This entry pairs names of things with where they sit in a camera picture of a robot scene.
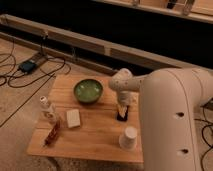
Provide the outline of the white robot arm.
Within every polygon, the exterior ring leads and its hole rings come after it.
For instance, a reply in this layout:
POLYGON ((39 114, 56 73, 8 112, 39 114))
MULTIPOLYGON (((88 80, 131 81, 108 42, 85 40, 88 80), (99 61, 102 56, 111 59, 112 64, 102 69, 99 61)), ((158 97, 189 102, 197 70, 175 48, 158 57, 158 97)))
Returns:
POLYGON ((213 74, 201 68, 164 68, 134 76, 122 69, 109 87, 139 94, 145 171, 202 171, 194 113, 213 99, 213 74))

